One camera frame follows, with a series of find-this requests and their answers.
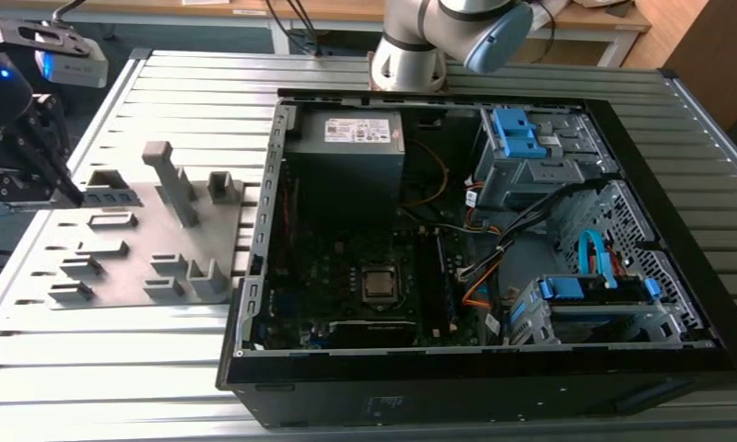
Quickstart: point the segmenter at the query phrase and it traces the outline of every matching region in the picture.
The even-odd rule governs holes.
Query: wooden desk
[[[272,0],[284,28],[301,29],[303,22],[285,0]],[[317,29],[383,30],[384,0],[303,0]],[[63,0],[0,0],[0,15],[24,19],[48,19]],[[228,5],[184,6],[180,0],[88,0],[67,15],[69,21],[189,26],[260,27],[272,32],[275,53],[289,53],[291,45],[281,28],[269,17],[264,0],[232,0]],[[638,9],[626,18],[610,16],[602,9],[570,4],[556,17],[559,41],[608,43],[599,66],[620,66],[640,33],[651,22]],[[530,38],[547,40],[550,29],[531,32]]]

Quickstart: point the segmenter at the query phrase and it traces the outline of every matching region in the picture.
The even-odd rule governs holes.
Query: slotted metal surface
[[[683,219],[737,301],[737,155],[688,104],[678,84],[652,71],[514,66],[478,76],[454,65],[463,93],[608,99],[680,209]],[[153,180],[141,162],[148,140],[168,140],[189,179],[228,170],[259,198],[268,128],[279,87],[370,87],[363,59],[156,52],[132,60],[79,146],[72,166],[84,180],[117,168],[127,180]],[[248,262],[256,207],[247,207],[235,274]],[[61,228],[39,214],[0,278],[0,438],[132,440],[348,437],[410,439],[526,435],[530,440],[642,437],[737,440],[737,388],[702,391],[636,416],[526,422],[268,432],[215,384],[227,306],[52,311],[32,276]],[[702,430],[703,427],[726,427]],[[666,434],[651,430],[666,428]]]

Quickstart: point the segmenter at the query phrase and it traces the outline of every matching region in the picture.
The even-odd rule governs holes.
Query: motherboard
[[[304,232],[269,278],[267,348],[476,345],[455,277],[466,243],[440,228]]]

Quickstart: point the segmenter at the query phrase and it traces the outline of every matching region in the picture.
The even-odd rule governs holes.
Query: floor
[[[267,29],[119,25],[115,38],[105,40],[103,36],[107,28],[103,25],[75,26],[83,35],[99,42],[109,58],[109,84],[117,77],[135,47],[176,51],[253,53],[268,53],[273,49],[271,33]],[[322,45],[327,55],[359,56],[374,50],[379,39],[380,35],[376,33],[331,31],[322,36]],[[23,72],[28,73],[28,79],[35,84],[36,91],[53,92],[63,97],[68,106],[71,138],[76,143],[101,105],[108,88],[51,85],[36,74],[37,68],[31,57],[17,53],[12,54],[12,58]],[[730,137],[737,144],[737,123],[730,129]],[[0,249],[11,250],[16,246],[29,220],[31,215],[15,215],[8,221],[0,219]],[[4,262],[5,258],[0,256],[0,265]]]

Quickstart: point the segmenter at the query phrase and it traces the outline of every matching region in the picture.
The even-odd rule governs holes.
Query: robotic arm
[[[49,25],[0,18],[0,208],[79,207],[85,201],[67,167],[72,147],[60,100],[33,94],[4,54],[9,48],[36,52],[47,80],[80,86],[105,86],[107,60],[61,20]]]
[[[371,62],[383,90],[434,92],[446,84],[446,55],[480,74],[508,62],[526,42],[532,8],[519,0],[394,0]]]

